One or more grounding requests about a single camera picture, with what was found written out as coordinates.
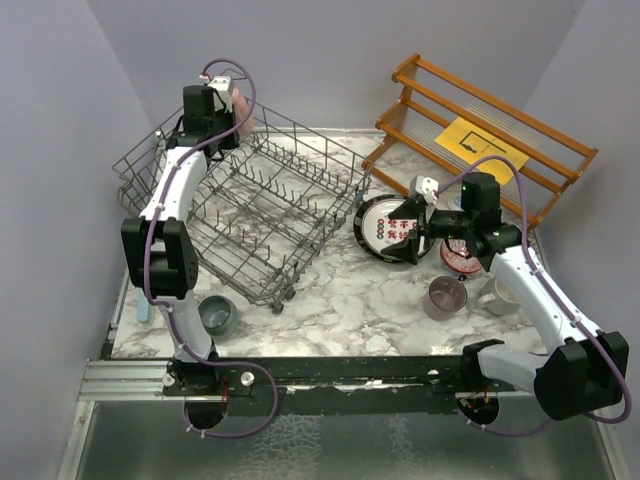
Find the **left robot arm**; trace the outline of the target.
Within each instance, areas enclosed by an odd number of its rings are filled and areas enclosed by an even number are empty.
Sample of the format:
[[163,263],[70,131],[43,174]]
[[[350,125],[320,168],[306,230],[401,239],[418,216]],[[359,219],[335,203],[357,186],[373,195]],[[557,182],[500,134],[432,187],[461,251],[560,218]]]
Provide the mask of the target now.
[[233,90],[228,76],[184,88],[183,113],[166,139],[158,185],[139,216],[121,226],[130,280],[160,311],[173,341],[166,391],[206,395],[220,385],[215,344],[194,297],[199,263],[186,220],[210,165],[238,145]]

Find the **purple mug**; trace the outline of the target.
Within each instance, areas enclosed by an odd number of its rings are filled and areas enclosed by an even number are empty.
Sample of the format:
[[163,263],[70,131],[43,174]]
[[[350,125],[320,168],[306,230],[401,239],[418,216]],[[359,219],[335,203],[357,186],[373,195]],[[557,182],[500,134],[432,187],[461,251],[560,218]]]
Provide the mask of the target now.
[[464,285],[467,277],[439,276],[429,285],[423,297],[423,309],[433,320],[452,318],[468,302],[468,291]]

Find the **pink cream mug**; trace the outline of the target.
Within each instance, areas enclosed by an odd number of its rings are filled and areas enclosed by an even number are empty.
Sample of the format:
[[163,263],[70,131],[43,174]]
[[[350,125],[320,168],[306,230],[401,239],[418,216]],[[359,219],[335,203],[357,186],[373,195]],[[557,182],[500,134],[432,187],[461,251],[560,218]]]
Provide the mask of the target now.
[[[239,124],[248,114],[250,105],[242,92],[235,87],[232,92],[232,104],[235,109],[235,121]],[[248,135],[255,127],[255,119],[250,116],[247,121],[238,129],[241,137]]]

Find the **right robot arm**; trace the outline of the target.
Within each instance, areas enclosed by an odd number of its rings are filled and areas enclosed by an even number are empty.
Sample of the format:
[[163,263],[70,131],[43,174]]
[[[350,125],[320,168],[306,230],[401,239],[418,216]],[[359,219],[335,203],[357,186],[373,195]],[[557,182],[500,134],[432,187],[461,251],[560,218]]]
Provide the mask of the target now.
[[501,340],[464,347],[459,367],[461,383],[481,391],[494,380],[535,396],[553,420],[623,404],[620,421],[631,412],[625,381],[629,345],[618,332],[604,332],[560,291],[545,271],[519,227],[502,219],[500,186],[488,173],[463,176],[461,207],[436,208],[437,181],[415,177],[404,203],[392,219],[417,222],[408,236],[383,254],[414,264],[421,244],[432,239],[462,240],[485,271],[500,281],[533,323],[546,352],[514,350]]

